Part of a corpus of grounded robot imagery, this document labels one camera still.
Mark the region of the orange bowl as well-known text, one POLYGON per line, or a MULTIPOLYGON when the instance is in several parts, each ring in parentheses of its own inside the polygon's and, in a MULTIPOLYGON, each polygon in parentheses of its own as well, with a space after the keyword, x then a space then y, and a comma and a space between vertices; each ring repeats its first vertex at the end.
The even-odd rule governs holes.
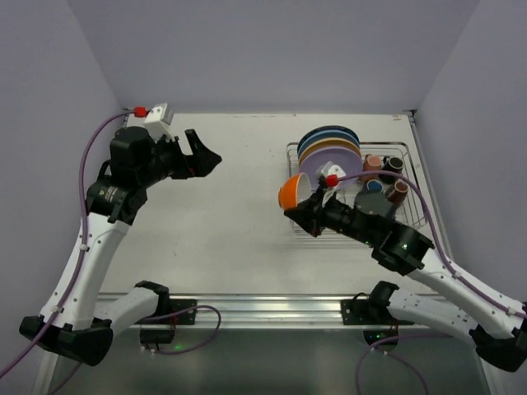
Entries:
POLYGON ((280 187, 277 195, 281 209, 289 210, 298 206, 312 194, 310 178, 306 173, 298 173, 280 187))

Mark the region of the yellow plate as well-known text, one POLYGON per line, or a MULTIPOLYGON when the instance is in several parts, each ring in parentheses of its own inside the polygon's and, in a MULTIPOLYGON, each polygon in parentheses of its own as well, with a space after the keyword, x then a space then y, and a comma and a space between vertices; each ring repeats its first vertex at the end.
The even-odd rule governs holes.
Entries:
POLYGON ((328 137, 324 139, 320 139, 317 142, 314 142, 310 144, 299 156, 299 164, 301 165, 303 161, 310 155, 312 155, 314 152, 319 151, 323 148, 332 148, 332 147, 340 147, 340 148, 346 148, 350 151, 355 152, 359 156, 361 156, 361 150, 357 143, 351 142, 344 138, 339 137, 328 137))

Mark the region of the light blue plate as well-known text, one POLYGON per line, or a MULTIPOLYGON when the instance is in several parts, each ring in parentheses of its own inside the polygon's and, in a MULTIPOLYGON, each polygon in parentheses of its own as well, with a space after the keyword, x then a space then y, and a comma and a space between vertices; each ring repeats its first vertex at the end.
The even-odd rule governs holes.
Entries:
POLYGON ((349 142, 352 142, 358 148, 361 147, 360 140, 357 138, 357 135, 354 132, 349 133, 343 130, 329 129, 329 130, 318 131, 317 133, 313 133, 309 137, 304 138, 297 147, 297 154, 300 155, 311 144, 316 143, 317 141, 320 141, 323 139, 327 139, 327 138, 341 138, 349 142))

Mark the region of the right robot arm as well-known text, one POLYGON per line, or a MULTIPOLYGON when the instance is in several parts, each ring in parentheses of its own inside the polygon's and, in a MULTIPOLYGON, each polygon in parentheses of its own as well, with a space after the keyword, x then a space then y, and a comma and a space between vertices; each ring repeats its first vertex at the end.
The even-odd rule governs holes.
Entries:
POLYGON ((286 217, 317 237, 330 229, 362 242, 382 267, 434 290, 444 302, 381 281, 370 293, 370 313, 426 325, 474 346, 494 367, 516 372, 526 361, 526 305, 471 275, 425 235, 394 218, 383 193, 360 192, 353 206, 319 187, 307 199, 283 203, 286 217))

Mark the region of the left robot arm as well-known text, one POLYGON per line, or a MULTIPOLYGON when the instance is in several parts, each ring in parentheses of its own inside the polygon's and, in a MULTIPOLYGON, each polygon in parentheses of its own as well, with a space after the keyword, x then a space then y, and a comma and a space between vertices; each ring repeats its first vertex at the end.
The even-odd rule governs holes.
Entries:
POLYGON ((154 138, 143 127, 115 133, 110 158, 81 192, 79 235, 64 272, 40 313, 23 318, 23 337, 48 352, 96 366, 121 332, 170 314, 168 288, 151 281, 140 281, 103 309, 96 309, 96 301, 115 252, 147 202, 147 190, 165 179, 203 178, 222 162, 193 129, 185 136, 188 155, 167 134, 154 138))

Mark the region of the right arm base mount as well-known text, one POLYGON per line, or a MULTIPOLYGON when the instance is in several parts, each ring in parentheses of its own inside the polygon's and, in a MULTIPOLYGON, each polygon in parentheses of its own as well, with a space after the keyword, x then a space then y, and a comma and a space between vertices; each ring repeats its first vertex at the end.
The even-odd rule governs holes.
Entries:
POLYGON ((369 295, 364 292, 340 300, 343 325, 364 327, 362 337, 368 345, 399 335, 399 325, 392 318, 379 318, 370 311, 370 307, 369 295))

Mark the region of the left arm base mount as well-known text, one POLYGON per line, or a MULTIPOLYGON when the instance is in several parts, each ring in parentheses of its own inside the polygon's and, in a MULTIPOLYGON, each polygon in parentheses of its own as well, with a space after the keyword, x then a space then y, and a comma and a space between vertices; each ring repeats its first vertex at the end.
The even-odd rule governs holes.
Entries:
POLYGON ((169 299, 169 304, 159 314, 142 319, 139 322, 139 341, 145 348, 159 351, 161 346, 171 344, 178 326, 195 324, 197 300, 169 299))

